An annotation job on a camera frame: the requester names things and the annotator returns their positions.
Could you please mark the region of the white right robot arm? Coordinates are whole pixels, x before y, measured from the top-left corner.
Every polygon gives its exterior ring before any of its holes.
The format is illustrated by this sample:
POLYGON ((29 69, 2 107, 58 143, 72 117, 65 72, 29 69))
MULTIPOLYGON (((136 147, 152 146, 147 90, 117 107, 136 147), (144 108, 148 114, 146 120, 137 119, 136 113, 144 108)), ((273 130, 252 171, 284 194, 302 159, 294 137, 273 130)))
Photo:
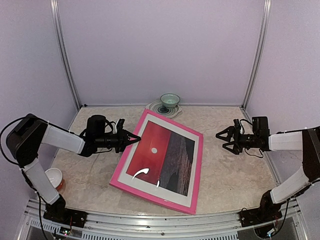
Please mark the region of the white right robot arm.
POLYGON ((260 222, 266 222, 284 202, 301 195, 320 180, 320 128, 305 127, 272 134, 268 118, 255 116, 249 121, 252 132, 245 133, 242 122, 242 119, 234 119, 233 125, 215 135, 224 142, 223 149, 234 155, 257 149, 282 160, 293 154, 300 162, 296 172, 261 197, 255 216, 260 222))

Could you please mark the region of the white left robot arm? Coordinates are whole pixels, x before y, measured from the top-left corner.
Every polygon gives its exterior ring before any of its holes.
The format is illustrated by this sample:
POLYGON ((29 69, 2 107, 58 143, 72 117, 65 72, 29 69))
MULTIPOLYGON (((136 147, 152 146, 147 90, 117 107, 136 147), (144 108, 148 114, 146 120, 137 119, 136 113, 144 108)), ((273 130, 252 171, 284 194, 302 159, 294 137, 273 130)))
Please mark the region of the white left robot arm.
POLYGON ((141 137, 123 128, 124 122, 121 118, 112 123, 103 115, 92 115, 87 119, 86 128, 77 135, 29 113, 13 121, 16 126, 7 135, 5 144, 30 187, 44 200, 46 212, 63 223, 70 218, 70 211, 38 160, 41 145, 53 146, 81 157, 98 154, 99 149, 120 153, 141 140, 141 137))

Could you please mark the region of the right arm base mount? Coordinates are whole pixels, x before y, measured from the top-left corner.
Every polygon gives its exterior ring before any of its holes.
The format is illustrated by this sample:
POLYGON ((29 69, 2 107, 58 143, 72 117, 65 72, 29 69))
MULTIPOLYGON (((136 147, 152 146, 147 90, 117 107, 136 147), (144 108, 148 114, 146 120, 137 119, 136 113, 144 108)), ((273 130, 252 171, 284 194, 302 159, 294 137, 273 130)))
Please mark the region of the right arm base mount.
POLYGON ((281 213, 282 204, 275 204, 271 198, 271 190, 265 192, 260 200, 259 207, 243 208, 239 213, 242 227, 254 226, 267 223, 283 217, 281 213))

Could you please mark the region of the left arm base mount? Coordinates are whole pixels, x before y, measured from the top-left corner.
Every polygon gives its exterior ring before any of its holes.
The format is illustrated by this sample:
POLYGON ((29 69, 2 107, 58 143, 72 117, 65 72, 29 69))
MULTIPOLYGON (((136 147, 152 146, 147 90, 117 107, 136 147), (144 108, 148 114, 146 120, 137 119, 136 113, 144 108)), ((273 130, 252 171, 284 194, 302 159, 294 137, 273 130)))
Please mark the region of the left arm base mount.
POLYGON ((54 203, 45 204, 43 215, 46 220, 78 228, 84 228, 87 216, 88 213, 85 211, 67 208, 66 201, 61 194, 54 203))

